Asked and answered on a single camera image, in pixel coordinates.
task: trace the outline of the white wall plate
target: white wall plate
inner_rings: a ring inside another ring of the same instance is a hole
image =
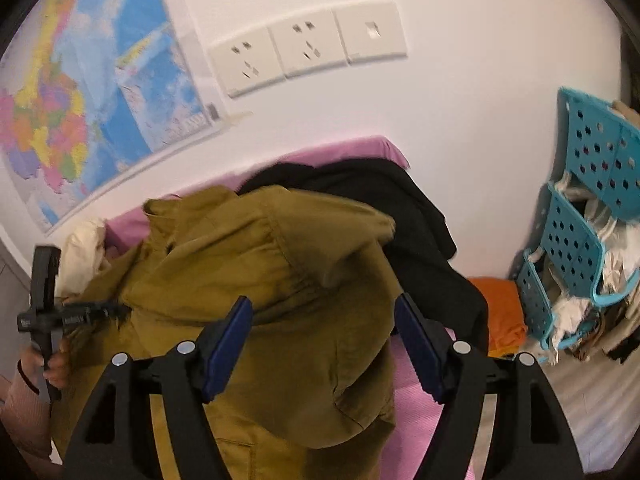
[[[287,76],[347,64],[330,10],[301,14],[275,23],[270,29]]]
[[[398,8],[393,2],[366,2],[335,9],[349,62],[406,56]]]
[[[229,97],[284,79],[266,27],[210,48],[209,56]]]

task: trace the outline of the stacked storage basket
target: stacked storage basket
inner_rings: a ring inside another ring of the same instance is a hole
[[[616,218],[640,218],[640,130],[613,112],[610,103],[571,89],[563,88],[560,93],[569,117],[565,170],[587,186]],[[554,184],[548,186],[551,203],[540,250],[548,255],[572,296],[589,298],[596,309],[621,301],[636,286],[640,272],[636,269],[623,292],[598,294],[604,244]],[[555,314],[530,255],[531,251],[524,252],[524,266],[516,283],[529,335],[546,350]],[[560,348],[572,345],[589,329],[584,324],[565,338]]]

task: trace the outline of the world map poster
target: world map poster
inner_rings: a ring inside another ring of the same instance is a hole
[[[0,60],[0,156],[45,232],[208,124],[163,0],[40,0]]]

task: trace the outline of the silver screw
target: silver screw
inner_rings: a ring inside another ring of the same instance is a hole
[[[183,341],[178,345],[178,353],[187,355],[196,349],[196,343],[193,341]]]
[[[536,363],[536,358],[529,353],[523,352],[518,356],[518,361],[520,361],[525,366],[533,366]]]
[[[453,343],[453,349],[459,354],[468,354],[471,352],[471,345],[466,341],[456,341]]]
[[[113,358],[111,359],[111,362],[116,366],[122,366],[128,360],[129,360],[129,357],[126,354],[121,352],[119,354],[114,355]]]

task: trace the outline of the floor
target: floor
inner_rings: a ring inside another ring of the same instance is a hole
[[[600,354],[588,363],[561,356],[543,365],[574,434],[585,472],[610,469],[640,424],[640,351],[624,365]],[[494,423],[495,396],[487,396],[474,451],[476,479],[482,478]]]
[[[16,316],[29,306],[29,279],[0,242],[0,375],[14,376],[20,348],[29,336],[19,334]]]

